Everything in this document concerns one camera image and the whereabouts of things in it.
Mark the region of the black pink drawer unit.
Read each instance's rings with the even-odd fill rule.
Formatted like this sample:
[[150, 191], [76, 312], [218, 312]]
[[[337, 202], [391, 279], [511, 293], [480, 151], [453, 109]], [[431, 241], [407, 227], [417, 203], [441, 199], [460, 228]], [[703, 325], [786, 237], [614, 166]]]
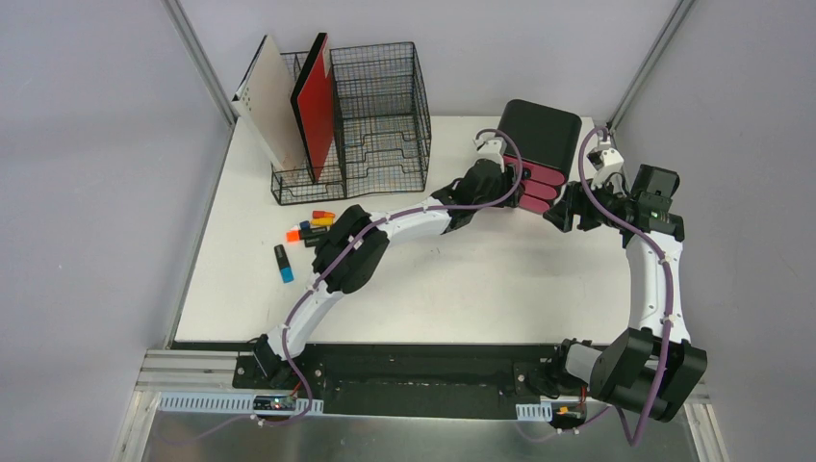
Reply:
[[569, 180], [582, 128], [578, 115], [522, 99], [509, 101], [498, 130], [521, 150], [523, 194], [519, 206], [543, 214]]

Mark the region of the red A4 folder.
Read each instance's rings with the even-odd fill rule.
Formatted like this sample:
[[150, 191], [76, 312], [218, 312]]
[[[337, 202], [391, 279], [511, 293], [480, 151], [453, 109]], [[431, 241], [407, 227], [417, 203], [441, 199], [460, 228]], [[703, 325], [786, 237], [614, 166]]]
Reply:
[[328, 34], [318, 33], [301, 65], [291, 96], [309, 174], [320, 179], [334, 141], [334, 77]]

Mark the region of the orange cap black marker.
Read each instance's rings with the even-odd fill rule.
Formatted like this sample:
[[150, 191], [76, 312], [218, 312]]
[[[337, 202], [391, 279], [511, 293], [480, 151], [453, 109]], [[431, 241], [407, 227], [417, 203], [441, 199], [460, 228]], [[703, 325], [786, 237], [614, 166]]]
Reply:
[[308, 228], [308, 229], [297, 229], [291, 230], [286, 234], [286, 241], [289, 243], [292, 242], [299, 242], [299, 241], [306, 241], [314, 238], [318, 238], [326, 234], [329, 231], [328, 227], [315, 227], [315, 228]]

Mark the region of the black blue marker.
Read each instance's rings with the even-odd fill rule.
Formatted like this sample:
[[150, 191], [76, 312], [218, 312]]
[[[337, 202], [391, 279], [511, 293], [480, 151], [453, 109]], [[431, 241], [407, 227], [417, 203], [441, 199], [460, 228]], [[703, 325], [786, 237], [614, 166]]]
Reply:
[[286, 248], [282, 244], [278, 244], [273, 248], [273, 251], [282, 282], [285, 284], [293, 282], [293, 270], [286, 252]]

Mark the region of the white A4 folder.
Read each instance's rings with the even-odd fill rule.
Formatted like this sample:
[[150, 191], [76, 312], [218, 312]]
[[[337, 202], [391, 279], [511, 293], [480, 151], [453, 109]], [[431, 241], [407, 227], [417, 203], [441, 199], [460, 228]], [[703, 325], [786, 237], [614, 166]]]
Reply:
[[274, 40], [265, 35], [232, 99], [258, 146], [277, 170], [306, 160], [293, 113], [294, 79]]

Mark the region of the green cap black marker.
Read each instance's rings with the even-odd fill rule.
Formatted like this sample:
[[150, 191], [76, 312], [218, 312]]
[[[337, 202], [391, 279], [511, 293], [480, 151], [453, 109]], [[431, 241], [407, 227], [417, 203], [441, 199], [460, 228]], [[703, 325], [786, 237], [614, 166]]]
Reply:
[[324, 238], [322, 238], [322, 237], [313, 237], [313, 238], [306, 239], [303, 242], [304, 242], [304, 245], [307, 248], [309, 248], [309, 247], [316, 247], [323, 241], [324, 241]]

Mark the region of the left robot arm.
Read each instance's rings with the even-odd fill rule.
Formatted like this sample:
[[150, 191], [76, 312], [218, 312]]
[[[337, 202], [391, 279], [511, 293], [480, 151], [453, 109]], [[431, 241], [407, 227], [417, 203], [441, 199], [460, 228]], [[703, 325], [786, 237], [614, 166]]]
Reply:
[[480, 159], [418, 204], [379, 213], [359, 205], [346, 209], [319, 239], [305, 293], [282, 322], [255, 341], [252, 355], [259, 379], [275, 390], [292, 381], [292, 360], [328, 311], [370, 281], [388, 249], [451, 233], [485, 208], [518, 207], [522, 180], [521, 167]]

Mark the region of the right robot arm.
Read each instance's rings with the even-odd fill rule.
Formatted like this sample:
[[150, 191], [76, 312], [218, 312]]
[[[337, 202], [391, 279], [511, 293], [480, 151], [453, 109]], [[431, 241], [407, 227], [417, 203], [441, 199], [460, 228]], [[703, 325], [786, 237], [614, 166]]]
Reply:
[[640, 166], [632, 185], [621, 167], [600, 167], [585, 182], [570, 183], [544, 214], [563, 232], [618, 230], [630, 279], [625, 331], [604, 349], [564, 341], [546, 369], [554, 392], [584, 385], [594, 399], [631, 412], [648, 405], [651, 419], [668, 422], [701, 380], [707, 354], [691, 344], [679, 288], [684, 220], [670, 211], [679, 183], [676, 172], [661, 167]]

